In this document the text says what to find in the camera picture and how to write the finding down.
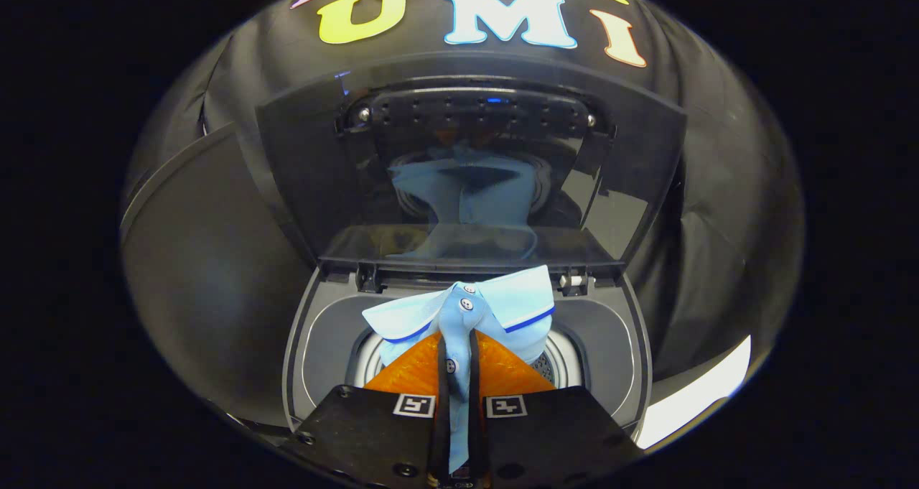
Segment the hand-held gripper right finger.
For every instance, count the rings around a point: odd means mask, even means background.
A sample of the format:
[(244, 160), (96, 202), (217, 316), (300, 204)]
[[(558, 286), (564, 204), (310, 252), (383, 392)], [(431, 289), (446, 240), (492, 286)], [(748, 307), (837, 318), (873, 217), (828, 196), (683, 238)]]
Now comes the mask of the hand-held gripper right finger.
[(643, 457), (587, 388), (551, 388), (485, 333), (470, 335), (469, 469), (485, 488), (578, 488)]

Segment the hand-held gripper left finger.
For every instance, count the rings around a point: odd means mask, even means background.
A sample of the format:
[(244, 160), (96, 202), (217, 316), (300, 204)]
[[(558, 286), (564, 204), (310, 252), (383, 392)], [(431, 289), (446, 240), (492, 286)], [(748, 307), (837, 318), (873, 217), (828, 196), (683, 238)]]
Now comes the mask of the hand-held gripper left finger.
[(338, 385), (286, 441), (289, 456), (351, 488), (434, 488), (449, 477), (445, 341), (434, 333), (381, 371), (383, 390)]

